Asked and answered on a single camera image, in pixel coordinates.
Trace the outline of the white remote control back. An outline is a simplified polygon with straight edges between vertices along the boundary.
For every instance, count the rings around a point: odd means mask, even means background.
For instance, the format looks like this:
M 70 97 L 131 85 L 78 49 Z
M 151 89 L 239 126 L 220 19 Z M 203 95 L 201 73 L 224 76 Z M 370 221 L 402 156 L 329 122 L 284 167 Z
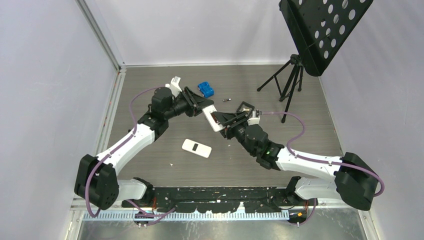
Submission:
M 223 130 L 225 127 L 222 124 L 220 124 L 216 118 L 214 118 L 213 113 L 216 111 L 217 110 L 213 104 L 202 109 L 202 112 L 205 115 L 205 118 L 207 119 L 213 131 L 219 132 Z

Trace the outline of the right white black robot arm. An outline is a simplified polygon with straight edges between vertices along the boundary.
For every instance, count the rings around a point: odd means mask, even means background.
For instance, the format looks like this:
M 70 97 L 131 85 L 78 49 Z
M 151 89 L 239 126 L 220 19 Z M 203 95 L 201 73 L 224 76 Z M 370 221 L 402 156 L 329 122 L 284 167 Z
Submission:
M 260 112 L 207 112 L 206 119 L 225 139 L 235 138 L 263 168 L 292 171 L 312 178 L 295 176 L 285 189 L 291 205 L 303 200 L 336 199 L 361 211 L 371 209 L 374 197 L 381 195 L 381 178 L 355 153 L 322 156 L 273 142 L 259 125 Z

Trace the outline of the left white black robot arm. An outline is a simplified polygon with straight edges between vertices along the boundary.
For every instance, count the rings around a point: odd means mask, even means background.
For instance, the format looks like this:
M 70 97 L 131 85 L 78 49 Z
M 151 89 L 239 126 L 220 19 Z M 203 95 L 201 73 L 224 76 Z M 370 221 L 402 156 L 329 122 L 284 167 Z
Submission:
M 169 120 L 181 114 L 196 117 L 214 101 L 190 88 L 173 94 L 170 87 L 155 88 L 147 112 L 134 119 L 133 128 L 109 149 L 96 156 L 84 155 L 78 166 L 74 193 L 85 200 L 91 217 L 116 201 L 135 200 L 141 207 L 153 202 L 153 193 L 143 180 L 118 180 L 123 167 L 141 150 L 153 144 L 169 127 Z

